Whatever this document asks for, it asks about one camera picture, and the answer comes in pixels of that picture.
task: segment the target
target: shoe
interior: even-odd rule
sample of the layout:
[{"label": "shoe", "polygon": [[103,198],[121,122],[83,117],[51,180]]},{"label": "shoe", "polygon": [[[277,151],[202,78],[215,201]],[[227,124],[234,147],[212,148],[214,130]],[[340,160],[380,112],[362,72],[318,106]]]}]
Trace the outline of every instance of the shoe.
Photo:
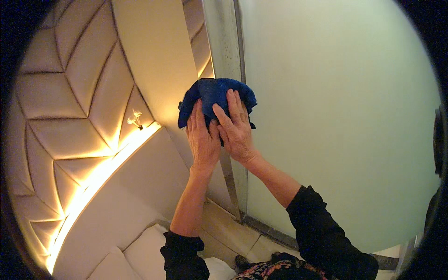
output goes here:
[{"label": "shoe", "polygon": [[235,264],[240,271],[244,271],[244,270],[250,268],[249,261],[241,255],[238,255],[235,257]]}]

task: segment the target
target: black sleeve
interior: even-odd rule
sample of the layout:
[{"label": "black sleeve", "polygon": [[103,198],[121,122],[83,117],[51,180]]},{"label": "black sleeve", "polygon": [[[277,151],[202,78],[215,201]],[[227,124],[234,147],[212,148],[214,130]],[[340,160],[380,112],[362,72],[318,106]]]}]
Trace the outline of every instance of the black sleeve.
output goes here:
[{"label": "black sleeve", "polygon": [[204,250],[204,242],[199,237],[185,237],[171,231],[164,233],[167,241],[160,249],[165,258],[166,279],[204,279],[210,273],[205,261],[198,256]]},{"label": "black sleeve", "polygon": [[286,208],[296,229],[300,255],[340,280],[374,280],[378,273],[377,260],[350,243],[326,206],[311,186],[302,186]]}]

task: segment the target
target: led strip light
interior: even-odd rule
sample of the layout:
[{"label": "led strip light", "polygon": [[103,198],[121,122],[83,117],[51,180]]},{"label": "led strip light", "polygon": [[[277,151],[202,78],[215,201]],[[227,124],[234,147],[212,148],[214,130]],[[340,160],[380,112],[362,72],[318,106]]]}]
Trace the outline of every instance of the led strip light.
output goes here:
[{"label": "led strip light", "polygon": [[121,151],[119,151],[111,160],[96,167],[89,175],[86,180],[88,187],[80,197],[74,199],[74,202],[70,205],[70,213],[62,224],[54,245],[49,250],[50,256],[47,259],[47,268],[50,274],[53,274],[56,259],[64,244],[65,238],[91,199],[109,178],[112,177],[112,175],[115,174],[115,172],[127,161],[127,159],[145,144],[161,127],[162,126],[159,123],[153,122],[148,127],[144,127],[141,131],[136,129],[126,138],[124,143],[127,144]]}]

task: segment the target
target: bed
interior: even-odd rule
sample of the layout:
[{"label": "bed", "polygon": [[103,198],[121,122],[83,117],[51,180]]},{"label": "bed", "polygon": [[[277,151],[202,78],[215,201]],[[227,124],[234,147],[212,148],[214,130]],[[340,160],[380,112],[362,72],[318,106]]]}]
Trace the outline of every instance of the bed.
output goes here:
[{"label": "bed", "polygon": [[[165,279],[164,258],[160,248],[165,245],[166,228],[159,224],[147,228],[123,252],[116,246],[110,248],[103,260],[89,276],[89,280]],[[210,280],[230,280],[236,273],[228,264],[218,258],[205,258]]]}]

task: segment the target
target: finger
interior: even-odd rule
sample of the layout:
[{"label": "finger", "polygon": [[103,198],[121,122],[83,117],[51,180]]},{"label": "finger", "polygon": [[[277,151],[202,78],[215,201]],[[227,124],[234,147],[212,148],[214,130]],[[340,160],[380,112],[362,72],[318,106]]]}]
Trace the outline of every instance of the finger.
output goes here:
[{"label": "finger", "polygon": [[196,128],[196,109],[198,107],[198,102],[196,101],[196,103],[193,106],[193,111],[191,112],[190,118],[189,120],[191,120],[191,129],[195,129]]},{"label": "finger", "polygon": [[243,109],[243,114],[241,116],[243,122],[248,123],[249,122],[249,113],[247,112],[246,105],[244,102],[241,101],[241,108]]},{"label": "finger", "polygon": [[205,129],[205,117],[202,113],[202,100],[199,98],[196,104],[196,127]]},{"label": "finger", "polygon": [[208,127],[209,131],[210,131],[210,136],[212,139],[214,140],[219,140],[220,138],[220,132],[218,130],[218,123],[216,120],[212,120],[209,127]]},{"label": "finger", "polygon": [[237,101],[238,111],[243,113],[243,107],[241,107],[241,99],[240,99],[240,93],[237,90],[233,91],[235,94],[235,100]]},{"label": "finger", "polygon": [[235,97],[235,93],[232,89],[227,91],[227,103],[228,103],[228,111],[230,112],[230,118],[234,125],[238,125],[241,123],[240,111],[237,105],[237,99]]},{"label": "finger", "polygon": [[218,117],[220,124],[225,130],[230,130],[234,127],[232,120],[217,103],[213,104],[213,112],[215,112],[215,115]]},{"label": "finger", "polygon": [[225,148],[227,151],[229,151],[229,148],[230,148],[229,139],[228,139],[227,133],[225,132],[224,127],[223,127],[222,125],[219,125],[219,126],[218,126],[218,131],[219,131],[219,133],[220,133],[220,137],[221,137],[221,139],[223,140],[224,148]]},{"label": "finger", "polygon": [[192,128],[191,117],[189,117],[187,120],[187,130],[191,131],[191,128]]}]

